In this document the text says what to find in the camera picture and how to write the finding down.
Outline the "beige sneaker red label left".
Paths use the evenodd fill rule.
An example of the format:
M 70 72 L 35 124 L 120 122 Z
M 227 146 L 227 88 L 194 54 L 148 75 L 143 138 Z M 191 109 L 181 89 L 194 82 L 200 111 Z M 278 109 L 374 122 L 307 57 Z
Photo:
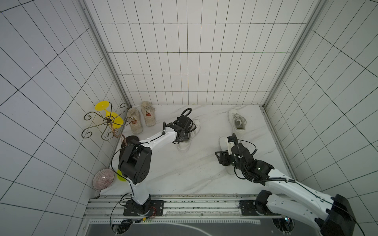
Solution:
M 141 117 L 138 109 L 130 108 L 127 112 L 127 118 L 133 134 L 140 134 L 143 131 L 143 126 L 141 124 Z

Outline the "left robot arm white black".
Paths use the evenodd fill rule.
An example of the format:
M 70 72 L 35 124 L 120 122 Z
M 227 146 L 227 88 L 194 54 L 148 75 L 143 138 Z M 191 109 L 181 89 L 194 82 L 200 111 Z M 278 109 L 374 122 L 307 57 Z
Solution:
M 178 150 L 189 149 L 193 138 L 200 131 L 200 121 L 181 115 L 171 123 L 163 123 L 160 133 L 139 141 L 131 139 L 122 147 L 118 170 L 120 176 L 130 183 L 132 197 L 128 209 L 139 215 L 147 215 L 152 208 L 151 195 L 142 183 L 149 174 L 153 151 L 168 144 L 176 144 Z

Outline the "aluminium mounting rail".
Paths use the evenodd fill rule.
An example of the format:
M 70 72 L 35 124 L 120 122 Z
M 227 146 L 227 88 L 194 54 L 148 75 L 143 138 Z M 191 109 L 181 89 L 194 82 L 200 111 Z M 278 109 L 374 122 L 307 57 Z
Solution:
M 200 222 L 248 222 L 265 218 L 293 218 L 309 221 L 316 218 L 313 211 L 306 209 L 285 196 L 272 196 L 269 210 L 281 216 L 243 216 L 239 207 L 240 200 L 255 200 L 255 195 L 153 195 L 151 200 L 163 200 L 162 216 L 123 216 L 129 196 L 121 199 L 119 195 L 105 195 L 90 199 L 84 219 L 96 223 L 120 223 L 124 219 L 143 219 L 150 222 L 177 221 L 185 223 Z

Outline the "grey shoe insole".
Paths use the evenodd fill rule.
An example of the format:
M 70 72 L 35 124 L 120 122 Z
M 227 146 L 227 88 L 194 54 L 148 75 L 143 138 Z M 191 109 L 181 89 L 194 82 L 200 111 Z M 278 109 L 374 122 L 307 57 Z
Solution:
M 230 164 L 230 155 L 228 154 L 228 150 L 227 150 L 227 137 L 221 137 L 219 139 L 219 143 L 220 143 L 220 148 L 221 148 L 221 154 L 220 154 L 220 158 L 221 158 L 221 164 L 225 167 L 226 169 L 226 172 L 231 175 L 231 176 L 234 176 L 235 173 L 234 173 L 234 167 Z

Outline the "white leather sneaker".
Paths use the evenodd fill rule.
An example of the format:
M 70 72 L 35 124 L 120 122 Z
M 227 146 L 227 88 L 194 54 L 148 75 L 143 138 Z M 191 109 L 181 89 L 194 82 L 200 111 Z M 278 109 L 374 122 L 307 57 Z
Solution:
M 236 109 L 231 109 L 228 111 L 228 120 L 232 127 L 232 133 L 238 138 L 242 138 L 246 131 L 246 119 Z
M 200 131 L 200 120 L 194 120 L 194 125 L 196 126 L 196 129 L 188 134 L 188 139 L 186 141 L 180 142 L 178 144 L 178 150 L 180 152 L 186 152 L 189 150 L 192 140 L 194 137 L 199 133 Z

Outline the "dark oval stand base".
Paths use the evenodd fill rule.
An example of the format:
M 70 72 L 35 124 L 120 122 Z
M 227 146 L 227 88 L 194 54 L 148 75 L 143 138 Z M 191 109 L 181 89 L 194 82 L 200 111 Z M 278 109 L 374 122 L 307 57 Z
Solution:
M 121 160 L 126 146 L 134 145 L 136 143 L 139 143 L 139 138 L 137 136 L 128 136 L 126 137 L 125 135 L 121 135 L 121 148 L 120 148 L 120 154 L 119 154 L 119 160 Z

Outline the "beige sneaker red label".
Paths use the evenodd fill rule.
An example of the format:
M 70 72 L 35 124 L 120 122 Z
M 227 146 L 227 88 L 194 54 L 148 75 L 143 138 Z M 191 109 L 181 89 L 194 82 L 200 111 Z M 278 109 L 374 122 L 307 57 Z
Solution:
M 140 134 L 143 131 L 143 126 L 141 124 L 141 117 L 138 109 L 130 108 L 127 112 L 127 118 L 133 134 Z
M 148 127 L 152 127 L 156 124 L 155 108 L 149 101 L 144 101 L 141 104 L 141 111 L 145 120 L 145 124 Z

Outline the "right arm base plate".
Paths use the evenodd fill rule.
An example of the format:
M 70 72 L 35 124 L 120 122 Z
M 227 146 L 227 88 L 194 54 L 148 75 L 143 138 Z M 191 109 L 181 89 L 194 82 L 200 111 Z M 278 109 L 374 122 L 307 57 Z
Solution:
M 267 207 L 267 200 L 240 200 L 239 207 L 243 216 L 281 216 Z

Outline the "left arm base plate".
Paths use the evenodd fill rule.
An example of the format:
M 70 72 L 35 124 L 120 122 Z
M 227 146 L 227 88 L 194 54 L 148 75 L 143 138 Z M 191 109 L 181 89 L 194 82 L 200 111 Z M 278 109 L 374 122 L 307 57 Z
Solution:
M 163 209 L 163 200 L 148 200 L 143 205 L 137 204 L 134 200 L 129 200 L 126 202 L 123 216 L 162 216 Z

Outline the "beige sneaker red label right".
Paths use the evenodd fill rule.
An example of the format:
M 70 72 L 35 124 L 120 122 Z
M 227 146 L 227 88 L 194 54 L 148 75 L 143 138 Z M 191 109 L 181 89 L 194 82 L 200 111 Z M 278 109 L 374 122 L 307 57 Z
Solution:
M 141 104 L 141 111 L 145 120 L 145 124 L 148 127 L 152 127 L 156 124 L 155 108 L 149 101 L 144 101 Z

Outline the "pink glass bowl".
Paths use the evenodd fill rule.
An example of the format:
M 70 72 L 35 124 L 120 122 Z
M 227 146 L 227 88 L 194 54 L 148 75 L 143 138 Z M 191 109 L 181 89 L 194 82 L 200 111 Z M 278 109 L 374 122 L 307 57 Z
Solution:
M 96 190 L 108 188 L 114 181 L 115 175 L 112 169 L 100 170 L 93 178 L 92 185 Z

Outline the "green plastic bowl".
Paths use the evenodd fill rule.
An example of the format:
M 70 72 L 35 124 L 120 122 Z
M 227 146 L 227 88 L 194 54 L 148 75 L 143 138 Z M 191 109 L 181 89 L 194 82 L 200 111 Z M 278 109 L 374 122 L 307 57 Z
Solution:
M 122 175 L 122 172 L 120 170 L 117 170 L 117 178 L 122 181 L 122 182 L 127 182 L 128 180 L 126 179 L 126 177 L 124 177 Z

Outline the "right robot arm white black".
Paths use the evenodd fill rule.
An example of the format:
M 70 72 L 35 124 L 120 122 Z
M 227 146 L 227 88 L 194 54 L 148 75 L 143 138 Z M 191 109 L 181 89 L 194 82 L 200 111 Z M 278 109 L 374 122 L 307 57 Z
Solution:
M 330 196 L 288 177 L 271 164 L 254 159 L 253 153 L 232 137 L 220 138 L 218 162 L 233 167 L 240 179 L 265 187 L 254 200 L 260 215 L 284 215 L 305 223 L 323 236 L 351 236 L 356 226 L 355 215 L 347 198 Z

